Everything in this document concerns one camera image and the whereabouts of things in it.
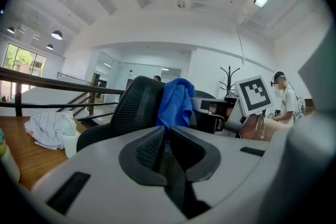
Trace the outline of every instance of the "white t-shirt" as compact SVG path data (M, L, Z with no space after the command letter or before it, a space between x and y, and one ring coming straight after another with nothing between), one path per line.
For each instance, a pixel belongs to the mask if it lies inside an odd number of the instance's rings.
M296 96L294 93L293 88L288 85L285 91L283 91L281 96L281 114L284 115L286 112L293 111L295 113L295 106L296 105ZM288 120L279 121L281 123L287 124L287 125L293 125L294 123L294 117L292 116Z

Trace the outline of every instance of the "wooden table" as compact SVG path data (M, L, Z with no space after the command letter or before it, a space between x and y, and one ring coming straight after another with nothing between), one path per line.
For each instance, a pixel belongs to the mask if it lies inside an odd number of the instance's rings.
M5 141L20 169L20 183L31 189L47 172L67 160L64 150L49 150L35 145L35 140L25 131L24 123L30 117L0 116L0 128L5 134ZM76 121L77 131L86 128Z

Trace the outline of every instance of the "blue towel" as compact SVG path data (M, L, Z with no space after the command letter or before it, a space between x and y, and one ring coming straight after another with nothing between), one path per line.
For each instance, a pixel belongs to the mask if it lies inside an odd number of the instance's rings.
M165 133L171 126L189 127L193 112L190 97L195 97L195 88L189 81L175 79L168 82L164 87L156 125L163 125Z

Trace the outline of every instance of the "man in white shirt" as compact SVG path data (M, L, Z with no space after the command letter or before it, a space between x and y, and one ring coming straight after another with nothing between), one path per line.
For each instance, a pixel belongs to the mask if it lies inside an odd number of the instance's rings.
M275 121L293 125L296 108L296 95L294 89L289 85L283 72L278 71L274 75L273 87L275 90L282 90L280 115L274 118Z

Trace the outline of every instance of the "office chair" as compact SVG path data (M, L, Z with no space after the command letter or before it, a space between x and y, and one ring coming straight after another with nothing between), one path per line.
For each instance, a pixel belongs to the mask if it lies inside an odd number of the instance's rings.
M110 124L88 128L78 138L77 152L93 143L154 127L161 104L165 83L139 76L126 89L112 115ZM212 95L196 91L196 97L214 98ZM190 127L197 130L193 113Z

